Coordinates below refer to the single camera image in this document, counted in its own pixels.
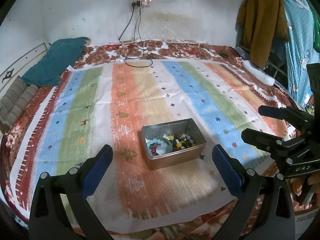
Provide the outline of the green jade bangle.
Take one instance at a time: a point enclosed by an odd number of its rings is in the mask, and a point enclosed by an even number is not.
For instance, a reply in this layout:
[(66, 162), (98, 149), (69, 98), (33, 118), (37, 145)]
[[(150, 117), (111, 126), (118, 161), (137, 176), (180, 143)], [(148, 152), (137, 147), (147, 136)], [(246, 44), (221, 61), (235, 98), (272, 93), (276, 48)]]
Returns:
[(170, 153), (173, 151), (172, 142), (169, 139), (167, 139), (165, 137), (157, 137), (157, 139), (159, 139), (167, 144), (167, 149), (166, 149), (167, 153)]

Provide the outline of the white long object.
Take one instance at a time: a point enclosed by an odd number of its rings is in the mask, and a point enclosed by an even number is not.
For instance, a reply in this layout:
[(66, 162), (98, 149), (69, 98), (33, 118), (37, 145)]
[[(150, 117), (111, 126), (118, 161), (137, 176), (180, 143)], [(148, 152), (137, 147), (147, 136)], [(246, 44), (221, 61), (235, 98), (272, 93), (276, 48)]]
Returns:
[(250, 72), (257, 80), (266, 86), (273, 86), (275, 79), (265, 74), (260, 68), (253, 64), (250, 60), (242, 60), (242, 66)]

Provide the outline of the blue patterned garment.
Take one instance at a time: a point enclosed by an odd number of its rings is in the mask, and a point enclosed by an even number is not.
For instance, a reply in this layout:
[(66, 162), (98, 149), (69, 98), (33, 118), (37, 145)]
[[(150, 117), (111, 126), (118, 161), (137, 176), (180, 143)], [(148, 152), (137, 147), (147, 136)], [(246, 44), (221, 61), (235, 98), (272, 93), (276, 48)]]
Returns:
[(306, 65), (319, 63), (319, 18), (308, 0), (283, 0), (289, 33), (285, 43), (288, 91), (301, 106), (312, 96)]

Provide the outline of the metal tin box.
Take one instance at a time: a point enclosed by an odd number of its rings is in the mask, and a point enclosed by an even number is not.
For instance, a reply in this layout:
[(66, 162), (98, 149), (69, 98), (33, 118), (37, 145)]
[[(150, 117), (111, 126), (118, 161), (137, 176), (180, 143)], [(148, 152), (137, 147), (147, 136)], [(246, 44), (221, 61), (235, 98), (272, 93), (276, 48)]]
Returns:
[[(207, 143), (192, 118), (146, 125), (142, 127), (141, 133), (146, 163), (151, 170), (194, 160), (201, 155)], [(167, 144), (157, 137), (169, 139), (173, 151), (167, 153)]]

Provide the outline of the mustard yellow garment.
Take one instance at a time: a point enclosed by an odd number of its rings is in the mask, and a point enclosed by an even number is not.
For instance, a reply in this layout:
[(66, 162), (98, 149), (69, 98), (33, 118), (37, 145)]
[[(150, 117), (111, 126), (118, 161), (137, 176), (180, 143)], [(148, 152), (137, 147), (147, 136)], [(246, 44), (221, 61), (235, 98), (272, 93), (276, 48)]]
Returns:
[(283, 0), (244, 0), (236, 19), (240, 45), (249, 49), (249, 60), (263, 69), (273, 39), (290, 40)]

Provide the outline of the grey striped pillow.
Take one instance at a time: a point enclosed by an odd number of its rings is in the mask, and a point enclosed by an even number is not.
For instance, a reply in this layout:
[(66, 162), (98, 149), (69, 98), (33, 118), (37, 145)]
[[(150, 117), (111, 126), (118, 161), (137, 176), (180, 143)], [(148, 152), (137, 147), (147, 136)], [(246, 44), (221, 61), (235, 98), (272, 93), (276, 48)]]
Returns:
[(9, 132), (29, 105), (39, 88), (27, 85), (19, 76), (1, 98), (1, 133)]

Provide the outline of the striped colourful cloth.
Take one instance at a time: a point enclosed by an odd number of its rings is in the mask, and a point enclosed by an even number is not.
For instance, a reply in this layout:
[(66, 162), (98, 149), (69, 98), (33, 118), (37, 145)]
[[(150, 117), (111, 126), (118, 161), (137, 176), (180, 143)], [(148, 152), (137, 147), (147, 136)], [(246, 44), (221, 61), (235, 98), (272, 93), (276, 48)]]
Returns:
[(220, 144), (246, 168), (264, 169), (266, 152), (245, 144), (256, 129), (287, 137), (284, 121), (258, 113), (276, 95), (237, 66), (155, 60), (70, 68), (50, 90), (19, 143), (11, 200), (28, 218), (42, 172), (66, 173), (104, 145), (113, 160), (88, 202), (113, 234), (152, 229), (185, 233), (186, 222), (232, 201), (217, 172)]

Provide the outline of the teal blanket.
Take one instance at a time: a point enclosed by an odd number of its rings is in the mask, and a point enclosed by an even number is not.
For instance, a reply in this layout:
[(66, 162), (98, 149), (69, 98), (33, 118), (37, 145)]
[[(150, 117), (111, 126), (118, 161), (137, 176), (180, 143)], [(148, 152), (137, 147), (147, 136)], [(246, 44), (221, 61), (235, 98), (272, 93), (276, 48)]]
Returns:
[(77, 37), (59, 39), (52, 43), (44, 57), (22, 76), (28, 85), (38, 87), (58, 86), (62, 73), (73, 66), (82, 51), (91, 42), (90, 38)]

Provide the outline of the wall power socket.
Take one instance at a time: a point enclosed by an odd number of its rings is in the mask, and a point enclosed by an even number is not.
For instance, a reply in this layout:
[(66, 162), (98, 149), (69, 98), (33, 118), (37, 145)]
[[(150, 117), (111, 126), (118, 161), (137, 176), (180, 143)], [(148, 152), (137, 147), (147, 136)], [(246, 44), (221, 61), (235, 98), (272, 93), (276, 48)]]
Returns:
[(142, 7), (148, 8), (151, 6), (152, 0), (130, 0), (130, 4), (133, 8), (135, 7)]

